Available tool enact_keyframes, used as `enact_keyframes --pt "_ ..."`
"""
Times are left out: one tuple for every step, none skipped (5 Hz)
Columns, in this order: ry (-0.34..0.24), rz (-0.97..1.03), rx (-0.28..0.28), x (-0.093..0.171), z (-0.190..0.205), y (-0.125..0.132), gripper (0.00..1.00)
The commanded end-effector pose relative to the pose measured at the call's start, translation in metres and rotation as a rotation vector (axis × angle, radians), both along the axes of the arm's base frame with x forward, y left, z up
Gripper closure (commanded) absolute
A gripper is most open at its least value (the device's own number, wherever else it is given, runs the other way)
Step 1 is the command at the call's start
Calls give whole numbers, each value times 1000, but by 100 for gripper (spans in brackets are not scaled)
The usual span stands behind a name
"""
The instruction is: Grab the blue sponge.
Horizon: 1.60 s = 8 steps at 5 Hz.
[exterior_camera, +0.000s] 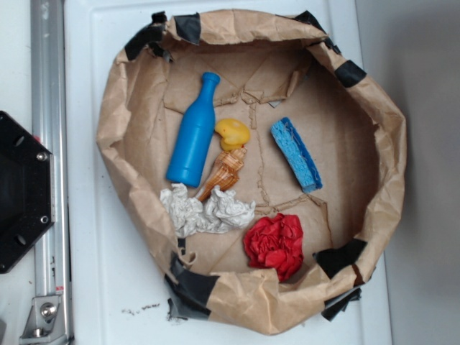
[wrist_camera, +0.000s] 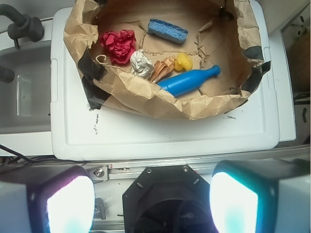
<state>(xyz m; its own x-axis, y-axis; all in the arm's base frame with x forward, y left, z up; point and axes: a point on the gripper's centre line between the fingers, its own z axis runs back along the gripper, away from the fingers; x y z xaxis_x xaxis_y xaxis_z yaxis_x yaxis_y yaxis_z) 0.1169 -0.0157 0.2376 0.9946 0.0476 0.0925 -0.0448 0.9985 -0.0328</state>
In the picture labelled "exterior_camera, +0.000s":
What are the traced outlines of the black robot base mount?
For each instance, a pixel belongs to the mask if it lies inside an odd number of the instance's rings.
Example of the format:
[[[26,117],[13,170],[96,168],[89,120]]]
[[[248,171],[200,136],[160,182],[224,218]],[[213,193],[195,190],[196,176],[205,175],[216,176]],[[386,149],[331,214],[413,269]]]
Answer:
[[[1,273],[54,224],[52,153],[1,112]]]

